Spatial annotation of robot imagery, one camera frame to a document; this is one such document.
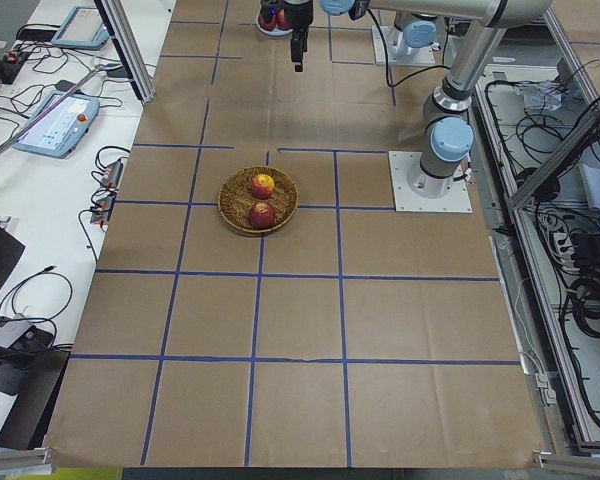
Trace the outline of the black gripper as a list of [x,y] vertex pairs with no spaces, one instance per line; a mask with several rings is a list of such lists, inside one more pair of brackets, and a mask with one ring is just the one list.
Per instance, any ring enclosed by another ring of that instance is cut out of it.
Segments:
[[312,0],[285,0],[285,18],[293,30],[290,39],[291,62],[296,73],[304,71],[307,52],[308,28],[313,22]]

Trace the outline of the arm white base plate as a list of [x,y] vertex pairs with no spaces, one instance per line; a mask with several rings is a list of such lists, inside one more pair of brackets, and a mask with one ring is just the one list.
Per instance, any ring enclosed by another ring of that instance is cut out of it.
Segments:
[[436,179],[421,168],[421,152],[390,151],[389,170],[397,212],[470,214],[467,182],[458,166],[451,177]]
[[409,47],[403,40],[403,33],[394,26],[372,27],[371,35],[375,55],[375,64],[428,67],[435,64],[430,45],[420,48]]

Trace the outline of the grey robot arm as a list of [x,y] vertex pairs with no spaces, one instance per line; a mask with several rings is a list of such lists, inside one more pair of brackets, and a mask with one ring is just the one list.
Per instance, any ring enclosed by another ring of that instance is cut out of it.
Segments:
[[549,1],[322,1],[321,9],[334,16],[357,19],[369,9],[400,13],[460,17],[471,21],[461,50],[440,86],[423,106],[428,145],[419,165],[409,172],[417,190],[436,183],[451,183],[457,166],[473,144],[473,131],[462,118],[471,106],[477,80],[506,30],[523,26],[551,6]]
[[393,27],[395,39],[391,43],[398,58],[432,47],[438,38],[437,15],[397,12]]

